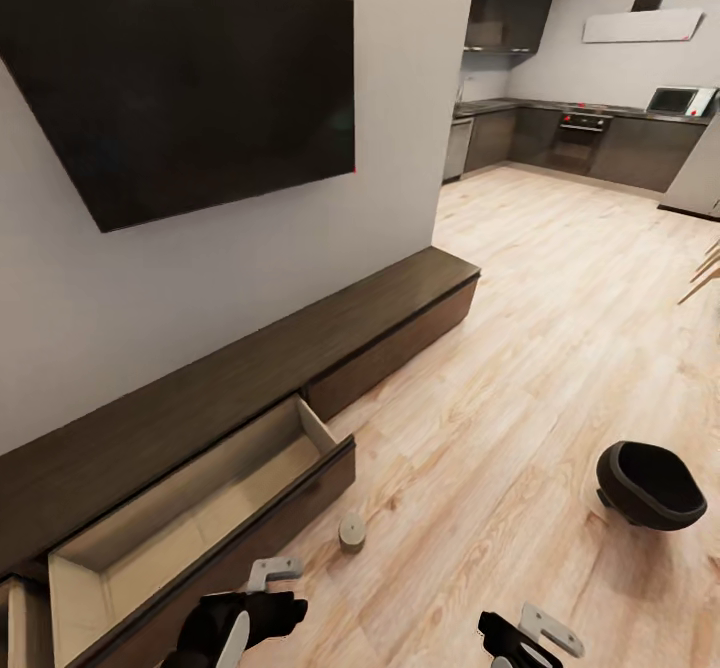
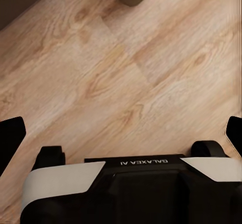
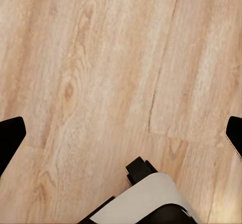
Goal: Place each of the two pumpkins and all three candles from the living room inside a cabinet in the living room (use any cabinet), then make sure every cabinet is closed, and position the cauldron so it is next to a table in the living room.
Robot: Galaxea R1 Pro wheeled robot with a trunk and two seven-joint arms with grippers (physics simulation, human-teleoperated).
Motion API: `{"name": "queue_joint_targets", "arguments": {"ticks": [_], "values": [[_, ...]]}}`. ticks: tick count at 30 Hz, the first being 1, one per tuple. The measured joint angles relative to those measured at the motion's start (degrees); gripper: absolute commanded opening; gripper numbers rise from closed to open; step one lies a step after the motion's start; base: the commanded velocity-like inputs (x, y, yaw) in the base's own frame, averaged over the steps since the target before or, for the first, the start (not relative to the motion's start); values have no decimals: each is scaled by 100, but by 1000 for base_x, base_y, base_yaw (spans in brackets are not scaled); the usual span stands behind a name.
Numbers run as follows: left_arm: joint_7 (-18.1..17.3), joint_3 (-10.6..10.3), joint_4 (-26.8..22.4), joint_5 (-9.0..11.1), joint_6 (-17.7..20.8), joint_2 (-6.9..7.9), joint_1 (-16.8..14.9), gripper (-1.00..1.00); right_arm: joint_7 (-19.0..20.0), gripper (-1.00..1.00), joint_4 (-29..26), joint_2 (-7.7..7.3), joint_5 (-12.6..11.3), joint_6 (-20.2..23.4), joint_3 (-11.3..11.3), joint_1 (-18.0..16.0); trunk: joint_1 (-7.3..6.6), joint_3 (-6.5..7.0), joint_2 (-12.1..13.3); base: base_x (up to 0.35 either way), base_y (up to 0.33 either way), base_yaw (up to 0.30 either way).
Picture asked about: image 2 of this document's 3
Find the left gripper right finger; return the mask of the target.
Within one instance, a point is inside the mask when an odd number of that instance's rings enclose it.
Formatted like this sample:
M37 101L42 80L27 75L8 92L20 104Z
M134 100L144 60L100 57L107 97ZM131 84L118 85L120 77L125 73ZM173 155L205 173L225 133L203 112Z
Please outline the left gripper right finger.
M231 116L226 134L242 157L242 118Z

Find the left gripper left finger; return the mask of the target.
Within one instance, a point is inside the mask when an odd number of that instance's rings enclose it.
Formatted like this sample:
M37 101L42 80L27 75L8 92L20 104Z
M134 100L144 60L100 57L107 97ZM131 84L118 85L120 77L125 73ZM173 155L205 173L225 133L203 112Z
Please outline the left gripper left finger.
M0 176L26 135L21 116L0 121Z

